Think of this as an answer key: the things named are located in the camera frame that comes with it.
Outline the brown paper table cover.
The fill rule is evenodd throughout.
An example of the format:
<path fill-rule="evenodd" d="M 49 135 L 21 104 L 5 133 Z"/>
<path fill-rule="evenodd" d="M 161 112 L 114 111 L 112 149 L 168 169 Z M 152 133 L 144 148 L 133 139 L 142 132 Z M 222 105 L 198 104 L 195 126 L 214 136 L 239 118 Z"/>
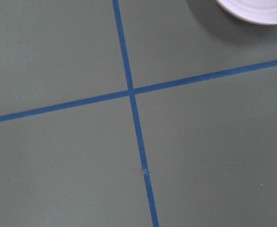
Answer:
<path fill-rule="evenodd" d="M 0 227 L 277 227 L 277 25 L 0 0 Z"/>

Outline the pink plastic plate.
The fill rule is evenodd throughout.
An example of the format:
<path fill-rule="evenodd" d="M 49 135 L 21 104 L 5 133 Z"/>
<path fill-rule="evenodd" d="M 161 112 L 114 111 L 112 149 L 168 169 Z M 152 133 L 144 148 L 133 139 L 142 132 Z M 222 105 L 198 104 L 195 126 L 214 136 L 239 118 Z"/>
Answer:
<path fill-rule="evenodd" d="M 232 16 L 259 25 L 277 25 L 277 0 L 217 0 Z"/>

